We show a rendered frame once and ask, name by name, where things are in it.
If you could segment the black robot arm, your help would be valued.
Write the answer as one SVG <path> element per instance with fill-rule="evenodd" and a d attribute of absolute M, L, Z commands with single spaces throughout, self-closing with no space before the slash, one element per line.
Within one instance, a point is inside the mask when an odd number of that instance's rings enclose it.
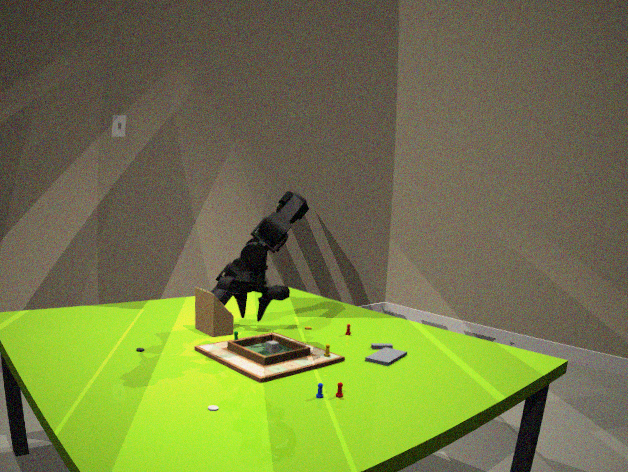
<path fill-rule="evenodd" d="M 297 219 L 300 220 L 309 210 L 306 199 L 295 191 L 287 191 L 279 200 L 279 203 L 276 212 L 272 212 L 269 217 L 265 216 L 250 233 L 253 237 L 249 239 L 241 251 L 241 257 L 235 259 L 232 263 L 229 262 L 216 278 L 217 281 L 223 277 L 222 274 L 225 272 L 225 277 L 234 277 L 235 291 L 252 292 L 256 287 L 262 287 L 263 279 L 260 269 L 258 269 L 258 272 L 251 272 L 242 270 L 242 266 L 255 268 L 260 264 L 266 263 L 267 251 L 270 250 L 272 253 L 278 252 L 288 240 L 287 232 L 291 228 L 290 224 L 296 222 Z M 257 232 L 254 233 L 256 230 Z M 275 246 L 276 248 L 274 249 Z M 225 305 L 233 296 L 229 293 L 231 292 L 230 289 L 218 289 L 217 285 L 211 293 Z"/>

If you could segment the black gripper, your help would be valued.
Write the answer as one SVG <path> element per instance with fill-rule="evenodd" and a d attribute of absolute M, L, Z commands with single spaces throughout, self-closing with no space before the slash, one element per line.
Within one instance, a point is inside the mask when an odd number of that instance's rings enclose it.
<path fill-rule="evenodd" d="M 288 287 L 283 287 L 283 286 L 272 286 L 270 288 L 268 287 L 264 287 L 266 285 L 266 281 L 265 280 L 265 270 L 267 270 L 268 266 L 266 266 L 266 263 L 260 264 L 259 266 L 255 267 L 255 268 L 249 268 L 245 265 L 242 266 L 242 270 L 248 270 L 251 272 L 258 272 L 258 269 L 260 269 L 260 273 L 263 279 L 263 285 L 262 287 L 260 287 L 260 289 L 258 289 L 257 287 L 253 290 L 255 292 L 261 292 L 262 296 L 258 298 L 259 300 L 259 308 L 258 308 L 258 315 L 257 315 L 257 321 L 260 321 L 267 309 L 267 307 L 270 304 L 270 301 L 272 299 L 275 300 L 283 300 L 285 298 L 289 298 L 289 294 L 290 291 L 288 289 Z M 247 294 L 248 292 L 245 291 L 235 291 L 234 288 L 234 277 L 232 276 L 226 276 L 226 277 L 222 277 L 219 279 L 218 281 L 218 285 L 217 285 L 218 289 L 222 289 L 222 290 L 229 290 L 231 292 L 229 292 L 230 294 L 232 294 L 232 296 L 235 298 L 238 309 L 241 313 L 242 318 L 244 317 L 245 314 L 245 310 L 246 310 L 246 302 L 247 302 Z"/>

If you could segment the grey die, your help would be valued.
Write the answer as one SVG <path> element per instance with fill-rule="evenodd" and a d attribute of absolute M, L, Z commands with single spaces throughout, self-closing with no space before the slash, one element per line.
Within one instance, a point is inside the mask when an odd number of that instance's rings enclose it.
<path fill-rule="evenodd" d="M 279 344 L 278 342 L 275 341 L 266 341 L 266 350 L 269 353 L 275 353 L 275 352 L 279 352 Z"/>

